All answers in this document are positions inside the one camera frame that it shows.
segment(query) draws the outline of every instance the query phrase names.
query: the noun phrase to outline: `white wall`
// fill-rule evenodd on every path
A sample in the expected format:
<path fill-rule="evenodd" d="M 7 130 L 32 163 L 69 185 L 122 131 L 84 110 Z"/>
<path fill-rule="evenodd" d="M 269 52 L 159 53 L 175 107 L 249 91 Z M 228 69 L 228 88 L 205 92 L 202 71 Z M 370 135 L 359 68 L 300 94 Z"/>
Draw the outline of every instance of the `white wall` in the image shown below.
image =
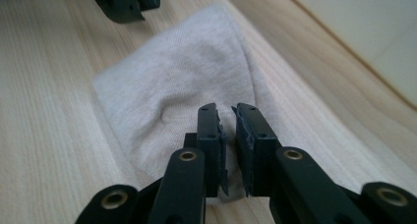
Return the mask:
<path fill-rule="evenodd" d="M 417 0 L 298 0 L 417 106 Z"/>

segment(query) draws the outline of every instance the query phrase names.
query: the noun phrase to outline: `black plastic part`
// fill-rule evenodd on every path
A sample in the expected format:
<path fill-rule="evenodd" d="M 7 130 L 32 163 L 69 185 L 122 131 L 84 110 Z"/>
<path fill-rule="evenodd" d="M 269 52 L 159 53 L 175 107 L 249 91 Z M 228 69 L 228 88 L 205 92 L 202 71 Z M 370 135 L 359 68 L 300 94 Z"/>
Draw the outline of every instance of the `black plastic part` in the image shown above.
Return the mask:
<path fill-rule="evenodd" d="M 183 147 L 197 148 L 197 133 L 185 134 L 184 146 Z"/>
<path fill-rule="evenodd" d="M 269 199 L 269 210 L 275 223 L 300 223 L 297 213 L 286 193 L 277 185 Z"/>
<path fill-rule="evenodd" d="M 304 150 L 279 148 L 274 168 L 277 180 L 274 193 L 285 194 L 286 199 L 281 201 L 280 196 L 273 196 L 271 202 L 290 202 L 300 223 L 371 223 Z M 288 222 L 281 210 L 271 213 L 275 222 L 294 223 Z"/>
<path fill-rule="evenodd" d="M 391 184 L 366 184 L 359 206 L 374 223 L 417 223 L 416 196 Z"/>
<path fill-rule="evenodd" d="M 227 136 L 220 125 L 215 103 L 201 107 L 197 124 L 197 148 L 206 156 L 207 197 L 217 197 L 220 185 L 228 195 L 226 143 Z"/>
<path fill-rule="evenodd" d="M 272 162 L 281 144 L 258 108 L 239 103 L 232 109 L 236 114 L 236 152 L 246 195 L 270 196 Z"/>
<path fill-rule="evenodd" d="M 117 208 L 106 209 L 102 206 L 103 199 L 113 192 L 123 191 L 127 195 L 127 200 Z M 138 191 L 129 186 L 115 185 L 102 190 L 95 195 L 89 205 L 79 216 L 77 224 L 128 224 L 135 211 L 136 198 Z"/>
<path fill-rule="evenodd" d="M 155 181 L 140 192 L 125 185 L 108 187 L 92 198 L 76 223 L 147 223 L 160 181 L 161 179 Z"/>
<path fill-rule="evenodd" d="M 159 187 L 149 224 L 205 222 L 205 155 L 196 148 L 175 151 Z"/>
<path fill-rule="evenodd" d="M 119 24 L 144 20 L 141 11 L 155 9 L 160 0 L 95 0 L 111 21 Z"/>

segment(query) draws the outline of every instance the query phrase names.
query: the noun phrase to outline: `wooden table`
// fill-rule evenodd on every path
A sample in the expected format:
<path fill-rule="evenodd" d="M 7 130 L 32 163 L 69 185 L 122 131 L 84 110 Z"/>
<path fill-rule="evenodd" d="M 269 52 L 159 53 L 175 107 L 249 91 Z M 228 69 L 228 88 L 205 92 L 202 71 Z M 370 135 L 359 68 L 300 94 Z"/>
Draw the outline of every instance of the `wooden table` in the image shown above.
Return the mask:
<path fill-rule="evenodd" d="M 110 148 L 91 79 L 214 2 L 230 7 L 265 74 L 282 144 L 355 192 L 386 181 L 417 195 L 416 109 L 292 0 L 161 0 L 124 26 L 93 0 L 0 0 L 2 223 L 72 223 L 101 189 L 138 183 Z M 272 222 L 266 198 L 207 212 L 207 223 Z"/>

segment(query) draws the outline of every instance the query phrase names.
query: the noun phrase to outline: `light wood surface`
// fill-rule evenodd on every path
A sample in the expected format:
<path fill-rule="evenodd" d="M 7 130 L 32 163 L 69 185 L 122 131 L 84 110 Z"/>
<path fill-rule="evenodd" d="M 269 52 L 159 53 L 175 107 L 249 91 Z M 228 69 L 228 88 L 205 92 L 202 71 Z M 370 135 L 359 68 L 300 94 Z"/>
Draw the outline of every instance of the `light wood surface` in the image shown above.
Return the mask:
<path fill-rule="evenodd" d="M 291 0 L 161 0 L 126 26 L 93 0 L 0 0 L 2 223 L 73 223 L 101 189 L 141 188 L 110 146 L 91 80 L 213 2 L 230 7 L 265 73 L 282 144 L 355 192 L 386 181 L 417 194 L 416 111 Z M 268 200 L 208 207 L 207 223 L 272 223 Z"/>

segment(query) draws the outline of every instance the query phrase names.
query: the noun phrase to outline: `white cloth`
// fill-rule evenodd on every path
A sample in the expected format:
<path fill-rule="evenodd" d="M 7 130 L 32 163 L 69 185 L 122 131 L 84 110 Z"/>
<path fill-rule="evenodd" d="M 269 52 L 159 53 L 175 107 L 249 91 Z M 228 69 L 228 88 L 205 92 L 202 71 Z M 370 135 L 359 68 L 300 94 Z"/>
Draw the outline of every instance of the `white cloth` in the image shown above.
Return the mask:
<path fill-rule="evenodd" d="M 156 180 L 186 133 L 197 131 L 197 111 L 215 102 L 229 137 L 226 155 L 229 197 L 245 195 L 234 149 L 238 102 L 260 108 L 275 128 L 268 87 L 254 64 L 235 21 L 212 5 L 153 39 L 93 81 L 98 100 L 135 169 Z"/>

